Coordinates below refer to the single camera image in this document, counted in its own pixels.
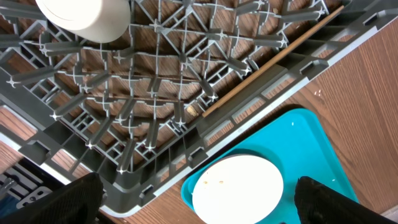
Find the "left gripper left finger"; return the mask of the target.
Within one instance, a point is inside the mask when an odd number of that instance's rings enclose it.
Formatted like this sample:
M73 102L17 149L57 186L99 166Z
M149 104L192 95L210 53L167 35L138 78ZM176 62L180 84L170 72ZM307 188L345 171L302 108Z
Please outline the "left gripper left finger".
M89 173L1 218L1 223L82 223L95 221L103 201L103 183Z

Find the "wooden chopstick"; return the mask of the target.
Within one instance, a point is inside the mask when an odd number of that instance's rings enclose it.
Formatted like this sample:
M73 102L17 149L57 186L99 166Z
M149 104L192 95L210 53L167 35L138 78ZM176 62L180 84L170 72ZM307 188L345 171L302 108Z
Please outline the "wooden chopstick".
M338 9L332 12L330 15L326 16L321 22L314 25L311 29L306 31L306 33L302 34L298 39L292 42L287 48L279 52L276 56L272 57L268 62L266 62L263 66L259 68L259 70L255 71L252 75L250 75L247 79L242 81L239 85L233 88L229 93L227 93L222 99L218 100L215 104L209 107L204 113L202 113L203 117L210 115L216 109L221 107L223 104L228 102L233 96L237 95L244 87L248 86L252 83L256 78L266 72L271 66L275 65L277 62L282 60L285 56L295 50L299 45L304 43L307 39L309 39L313 34L318 32L323 26L325 26L328 22L330 22L333 18L335 18L343 9L344 5L341 5Z

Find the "white cup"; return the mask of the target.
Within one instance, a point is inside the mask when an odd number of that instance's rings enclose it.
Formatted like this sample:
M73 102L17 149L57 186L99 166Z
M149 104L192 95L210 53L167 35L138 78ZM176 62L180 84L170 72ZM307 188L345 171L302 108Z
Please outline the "white cup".
M97 43L118 39L130 25L127 0L36 0L46 18L67 31Z

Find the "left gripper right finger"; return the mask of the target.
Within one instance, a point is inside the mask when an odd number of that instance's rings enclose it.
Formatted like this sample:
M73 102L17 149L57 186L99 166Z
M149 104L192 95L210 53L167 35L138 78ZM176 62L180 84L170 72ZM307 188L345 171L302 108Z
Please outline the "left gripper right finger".
M308 176L298 179L294 204L304 224L395 223Z

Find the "large white dinner plate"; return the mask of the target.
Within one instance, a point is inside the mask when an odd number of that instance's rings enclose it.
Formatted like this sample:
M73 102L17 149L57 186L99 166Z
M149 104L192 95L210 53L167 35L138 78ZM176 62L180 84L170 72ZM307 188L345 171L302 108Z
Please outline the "large white dinner plate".
M249 154L228 156L198 179L193 209L205 223L257 223L276 208L283 190L282 174L272 162Z

